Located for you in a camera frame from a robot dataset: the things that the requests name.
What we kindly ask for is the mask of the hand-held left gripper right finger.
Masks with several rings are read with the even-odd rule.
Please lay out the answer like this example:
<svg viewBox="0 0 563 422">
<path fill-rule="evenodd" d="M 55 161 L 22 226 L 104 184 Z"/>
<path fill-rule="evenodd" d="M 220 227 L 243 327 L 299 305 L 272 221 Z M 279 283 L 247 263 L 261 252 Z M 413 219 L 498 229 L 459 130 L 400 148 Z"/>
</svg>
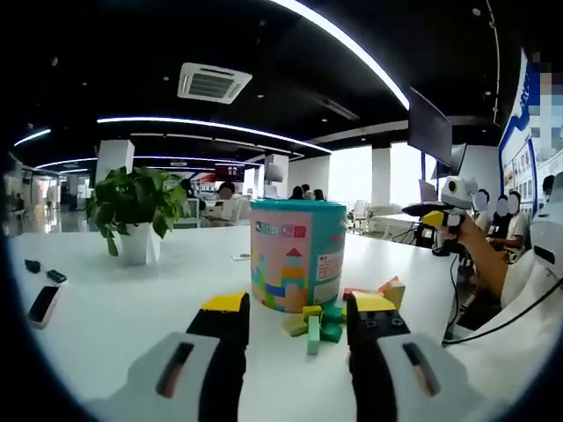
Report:
<svg viewBox="0 0 563 422">
<path fill-rule="evenodd" d="M 486 399 L 464 366 L 432 339 L 410 332 L 381 295 L 347 298 L 348 368 L 358 421 L 478 421 Z"/>
</svg>

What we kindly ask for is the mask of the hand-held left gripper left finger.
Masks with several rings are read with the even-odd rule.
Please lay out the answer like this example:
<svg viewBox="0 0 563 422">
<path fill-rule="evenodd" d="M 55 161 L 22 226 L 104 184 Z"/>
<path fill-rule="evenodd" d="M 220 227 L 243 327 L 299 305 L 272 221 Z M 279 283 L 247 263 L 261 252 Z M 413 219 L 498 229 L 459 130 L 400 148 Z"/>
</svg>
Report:
<svg viewBox="0 0 563 422">
<path fill-rule="evenodd" d="M 188 328 L 159 340 L 111 396 L 93 400 L 97 421 L 235 421 L 246 371 L 250 296 L 206 301 Z"/>
</svg>

